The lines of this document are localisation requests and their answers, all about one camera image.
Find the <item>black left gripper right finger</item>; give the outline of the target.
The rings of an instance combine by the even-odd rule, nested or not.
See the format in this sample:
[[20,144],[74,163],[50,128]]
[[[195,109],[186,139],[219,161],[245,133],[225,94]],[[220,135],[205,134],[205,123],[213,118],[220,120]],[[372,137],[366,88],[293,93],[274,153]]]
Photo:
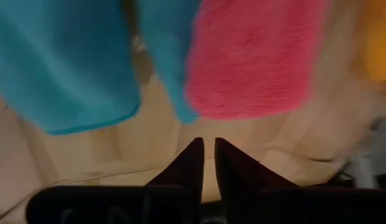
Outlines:
[[214,158],[227,224],[386,224],[386,189],[300,187],[223,138]]

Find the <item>orange microfiber towel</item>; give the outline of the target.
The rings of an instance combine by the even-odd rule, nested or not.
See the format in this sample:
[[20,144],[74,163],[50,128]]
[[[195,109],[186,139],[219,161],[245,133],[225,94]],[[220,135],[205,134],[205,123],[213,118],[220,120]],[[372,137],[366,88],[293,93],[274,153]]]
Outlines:
[[362,78],[386,85],[386,0],[362,0],[358,69]]

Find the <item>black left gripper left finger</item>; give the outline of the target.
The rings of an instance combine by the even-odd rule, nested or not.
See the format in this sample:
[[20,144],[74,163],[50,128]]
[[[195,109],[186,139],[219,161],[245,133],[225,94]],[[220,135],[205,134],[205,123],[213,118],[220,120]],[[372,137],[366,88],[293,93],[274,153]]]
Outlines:
[[28,202],[28,224],[200,224],[204,142],[194,139],[143,186],[66,185]]

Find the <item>pink microfiber towel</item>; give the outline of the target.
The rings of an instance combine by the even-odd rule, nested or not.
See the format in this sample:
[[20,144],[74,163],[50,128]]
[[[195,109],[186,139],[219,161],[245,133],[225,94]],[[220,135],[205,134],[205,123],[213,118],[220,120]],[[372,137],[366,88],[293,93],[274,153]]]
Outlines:
[[249,119],[301,106],[329,0],[202,0],[186,96],[202,117]]

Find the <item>blue microfiber towel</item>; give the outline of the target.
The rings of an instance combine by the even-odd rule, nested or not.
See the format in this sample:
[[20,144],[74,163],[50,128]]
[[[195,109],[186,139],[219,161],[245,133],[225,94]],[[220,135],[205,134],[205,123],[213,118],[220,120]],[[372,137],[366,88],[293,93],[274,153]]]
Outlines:
[[133,117],[139,86],[121,0],[0,0],[0,95],[53,135]]
[[200,0],[136,0],[139,31],[155,73],[173,103],[178,119],[190,124],[198,115],[184,95],[186,60]]

